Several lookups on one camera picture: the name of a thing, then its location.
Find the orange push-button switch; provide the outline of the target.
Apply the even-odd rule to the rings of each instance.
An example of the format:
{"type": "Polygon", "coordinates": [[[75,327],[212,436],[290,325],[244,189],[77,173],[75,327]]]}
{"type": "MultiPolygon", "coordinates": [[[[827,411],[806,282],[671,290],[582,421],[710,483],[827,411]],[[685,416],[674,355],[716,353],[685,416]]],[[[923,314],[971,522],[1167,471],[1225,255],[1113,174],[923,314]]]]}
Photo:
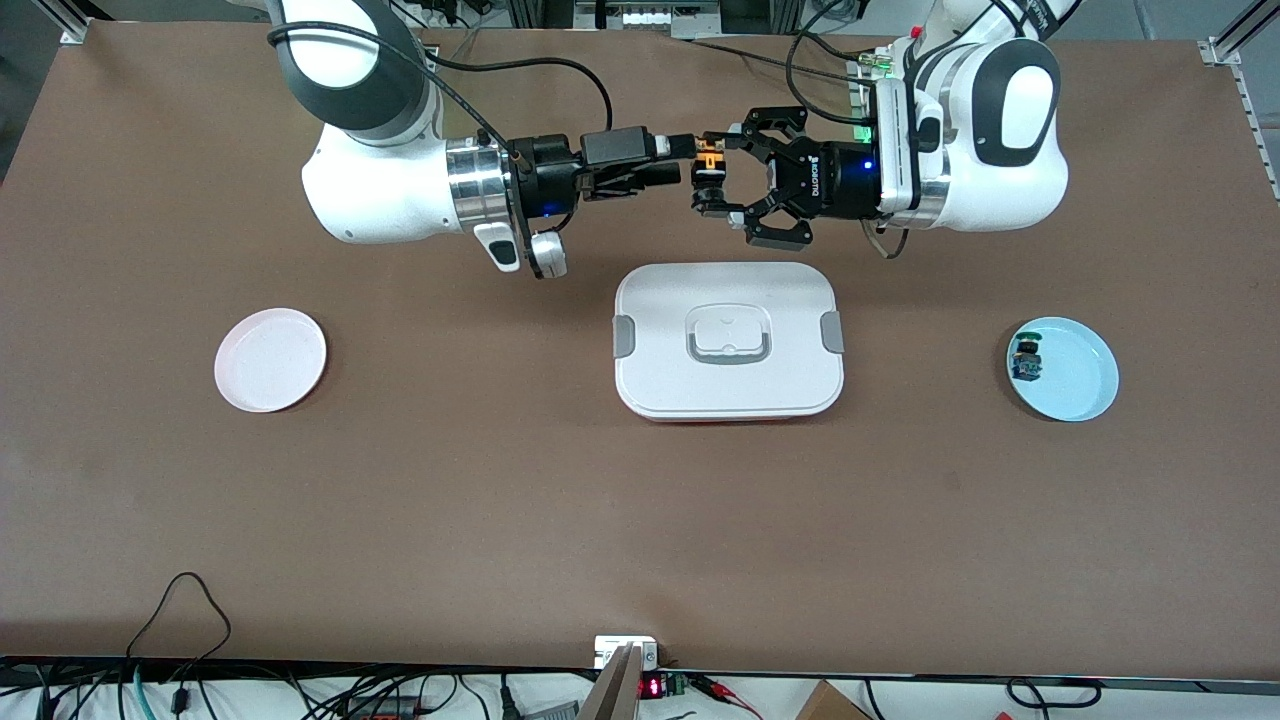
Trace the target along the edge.
{"type": "Polygon", "coordinates": [[[695,156],[690,165],[691,208],[704,217],[727,217],[730,202],[724,197],[726,179],[723,143],[718,140],[695,138],[695,156]]]}

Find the metal equipment rack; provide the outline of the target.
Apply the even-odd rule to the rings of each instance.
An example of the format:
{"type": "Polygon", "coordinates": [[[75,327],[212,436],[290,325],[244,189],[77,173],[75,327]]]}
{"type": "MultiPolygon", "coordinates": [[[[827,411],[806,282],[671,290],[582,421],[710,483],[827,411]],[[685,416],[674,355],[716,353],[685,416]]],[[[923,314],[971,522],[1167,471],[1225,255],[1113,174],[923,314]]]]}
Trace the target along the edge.
{"type": "Polygon", "coordinates": [[[521,29],[635,29],[675,38],[787,35],[809,0],[486,0],[521,29]]]}

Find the white lidded lunch box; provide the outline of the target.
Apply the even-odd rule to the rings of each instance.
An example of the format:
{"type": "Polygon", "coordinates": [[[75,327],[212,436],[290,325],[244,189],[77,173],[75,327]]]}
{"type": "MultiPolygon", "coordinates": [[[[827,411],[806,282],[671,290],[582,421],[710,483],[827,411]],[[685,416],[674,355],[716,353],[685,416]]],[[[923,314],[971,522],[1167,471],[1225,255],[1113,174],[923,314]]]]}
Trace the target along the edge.
{"type": "Polygon", "coordinates": [[[614,387],[653,421],[823,413],[844,350],[835,290],[803,263],[650,264],[614,296],[614,387]]]}

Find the light blue round plate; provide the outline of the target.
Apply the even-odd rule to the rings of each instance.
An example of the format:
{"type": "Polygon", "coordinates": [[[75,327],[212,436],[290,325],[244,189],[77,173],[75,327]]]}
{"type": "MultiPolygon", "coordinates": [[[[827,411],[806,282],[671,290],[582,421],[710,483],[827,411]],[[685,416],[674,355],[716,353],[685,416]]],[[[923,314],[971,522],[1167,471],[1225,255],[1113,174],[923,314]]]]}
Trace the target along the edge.
{"type": "Polygon", "coordinates": [[[1004,361],[1012,392],[1036,414],[1053,421],[1091,421],[1117,397],[1120,372],[1105,340],[1088,325],[1064,316],[1041,316],[1018,327],[1004,361]],[[1012,380],[1010,354],[1019,333],[1042,334],[1041,378],[1012,380]]]}

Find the pale pink round plate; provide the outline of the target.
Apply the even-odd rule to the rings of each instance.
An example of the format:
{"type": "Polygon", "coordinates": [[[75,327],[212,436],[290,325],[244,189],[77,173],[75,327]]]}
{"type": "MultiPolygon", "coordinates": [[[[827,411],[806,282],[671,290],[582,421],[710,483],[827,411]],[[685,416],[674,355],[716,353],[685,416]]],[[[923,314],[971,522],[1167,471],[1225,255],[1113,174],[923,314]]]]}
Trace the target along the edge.
{"type": "Polygon", "coordinates": [[[271,307],[237,323],[220,342],[215,386],[233,407],[278,413],[306,398],[328,361],[323,328],[291,307],[271,307]]]}

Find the white outlet box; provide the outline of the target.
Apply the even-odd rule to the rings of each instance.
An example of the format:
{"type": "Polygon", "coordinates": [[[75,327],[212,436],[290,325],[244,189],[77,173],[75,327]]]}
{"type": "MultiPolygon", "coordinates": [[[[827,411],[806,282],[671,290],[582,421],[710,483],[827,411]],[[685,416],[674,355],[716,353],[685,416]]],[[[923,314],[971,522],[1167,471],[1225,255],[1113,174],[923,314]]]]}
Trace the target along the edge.
{"type": "Polygon", "coordinates": [[[596,635],[594,641],[593,669],[603,670],[617,650],[627,646],[639,646],[643,650],[643,670],[655,671],[659,669],[660,647],[652,635],[596,635]]]}

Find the brown cardboard box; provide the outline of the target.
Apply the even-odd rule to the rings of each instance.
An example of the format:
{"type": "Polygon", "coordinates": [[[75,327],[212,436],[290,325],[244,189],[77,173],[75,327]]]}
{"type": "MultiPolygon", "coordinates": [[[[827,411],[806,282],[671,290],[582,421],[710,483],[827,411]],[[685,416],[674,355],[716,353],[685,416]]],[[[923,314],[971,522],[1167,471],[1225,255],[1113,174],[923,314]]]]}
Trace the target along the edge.
{"type": "Polygon", "coordinates": [[[818,680],[794,720],[874,720],[827,680],[818,680]]]}

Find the grey slanted bar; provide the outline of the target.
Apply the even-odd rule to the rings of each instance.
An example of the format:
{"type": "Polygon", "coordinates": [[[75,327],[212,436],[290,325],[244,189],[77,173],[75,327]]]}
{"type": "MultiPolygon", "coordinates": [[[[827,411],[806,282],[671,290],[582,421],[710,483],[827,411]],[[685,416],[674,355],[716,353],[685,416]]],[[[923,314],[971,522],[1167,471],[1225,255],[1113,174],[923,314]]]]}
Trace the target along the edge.
{"type": "Polygon", "coordinates": [[[643,642],[616,646],[575,720],[636,720],[648,655],[643,642]]]}

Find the aluminium frame extrusion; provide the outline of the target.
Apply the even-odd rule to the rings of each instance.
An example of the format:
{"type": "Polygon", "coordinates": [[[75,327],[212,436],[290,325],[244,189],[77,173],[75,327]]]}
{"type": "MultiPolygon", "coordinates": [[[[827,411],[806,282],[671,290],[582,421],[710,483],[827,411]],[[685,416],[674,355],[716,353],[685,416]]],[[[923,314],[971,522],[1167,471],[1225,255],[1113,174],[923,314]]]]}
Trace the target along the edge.
{"type": "Polygon", "coordinates": [[[93,0],[31,0],[60,31],[60,45],[81,45],[90,26],[115,18],[93,0]]]}
{"type": "Polygon", "coordinates": [[[1280,19],[1280,0],[1252,0],[1217,35],[1197,44],[1202,61],[1207,67],[1238,65],[1240,50],[1276,19],[1280,19]]]}

